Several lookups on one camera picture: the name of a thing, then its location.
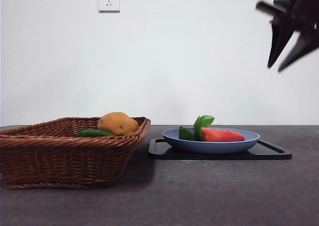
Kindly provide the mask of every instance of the black tray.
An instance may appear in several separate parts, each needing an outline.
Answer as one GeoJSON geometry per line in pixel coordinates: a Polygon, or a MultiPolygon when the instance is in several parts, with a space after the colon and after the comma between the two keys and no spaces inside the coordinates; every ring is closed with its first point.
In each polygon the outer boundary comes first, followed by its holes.
{"type": "Polygon", "coordinates": [[[160,160],[289,160],[292,152],[259,140],[247,151],[233,154],[201,154],[175,150],[165,139],[151,139],[149,156],[160,160]]]}

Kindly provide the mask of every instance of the robotic arm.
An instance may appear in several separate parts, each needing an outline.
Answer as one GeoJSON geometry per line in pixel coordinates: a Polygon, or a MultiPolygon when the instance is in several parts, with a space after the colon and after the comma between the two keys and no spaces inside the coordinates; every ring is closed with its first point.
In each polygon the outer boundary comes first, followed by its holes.
{"type": "Polygon", "coordinates": [[[260,1],[256,9],[273,16],[269,68],[274,65],[294,31],[300,32],[300,36],[278,71],[319,47],[319,0],[274,0],[273,5],[260,1]]]}

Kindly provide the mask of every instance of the green leaf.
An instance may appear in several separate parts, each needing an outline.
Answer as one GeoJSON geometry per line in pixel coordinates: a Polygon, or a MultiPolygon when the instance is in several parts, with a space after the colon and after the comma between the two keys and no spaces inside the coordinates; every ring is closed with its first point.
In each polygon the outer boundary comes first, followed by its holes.
{"type": "Polygon", "coordinates": [[[178,138],[180,140],[191,140],[191,141],[194,141],[195,140],[195,137],[194,137],[194,133],[191,132],[190,130],[180,126],[179,128],[179,136],[178,138]]]}
{"type": "Polygon", "coordinates": [[[199,116],[194,123],[195,139],[197,141],[204,141],[201,135],[202,127],[209,127],[214,121],[214,117],[210,115],[199,116]]]}

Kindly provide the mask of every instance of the red vegetable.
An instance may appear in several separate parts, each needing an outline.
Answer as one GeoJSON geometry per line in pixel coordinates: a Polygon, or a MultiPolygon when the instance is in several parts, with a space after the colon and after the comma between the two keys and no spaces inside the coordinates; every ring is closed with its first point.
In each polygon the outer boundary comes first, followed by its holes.
{"type": "Polygon", "coordinates": [[[231,130],[217,130],[213,128],[201,128],[202,137],[208,142],[243,141],[245,137],[231,130]]]}

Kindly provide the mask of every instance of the fake food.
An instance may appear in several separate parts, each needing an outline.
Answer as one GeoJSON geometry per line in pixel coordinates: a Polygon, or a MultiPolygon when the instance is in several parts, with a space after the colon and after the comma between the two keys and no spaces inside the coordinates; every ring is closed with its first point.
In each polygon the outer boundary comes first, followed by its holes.
{"type": "Polygon", "coordinates": [[[139,124],[123,112],[111,112],[98,121],[98,130],[110,131],[115,135],[129,135],[137,131],[139,124]]]}
{"type": "Polygon", "coordinates": [[[114,135],[112,132],[95,129],[81,130],[80,132],[74,134],[74,136],[77,137],[100,137],[112,135],[114,135]]]}
{"type": "Polygon", "coordinates": [[[202,128],[202,137],[208,142],[230,142],[243,141],[245,137],[231,130],[217,130],[213,128],[202,128]]]}
{"type": "Polygon", "coordinates": [[[210,115],[199,116],[193,125],[193,131],[180,126],[179,139],[208,142],[232,142],[245,140],[243,135],[231,130],[208,128],[214,119],[215,118],[210,115]]]}
{"type": "Polygon", "coordinates": [[[191,141],[204,141],[202,138],[202,127],[208,127],[213,123],[214,117],[210,115],[198,116],[194,123],[194,131],[190,131],[187,128],[180,126],[179,128],[179,139],[191,140],[191,141]]]}

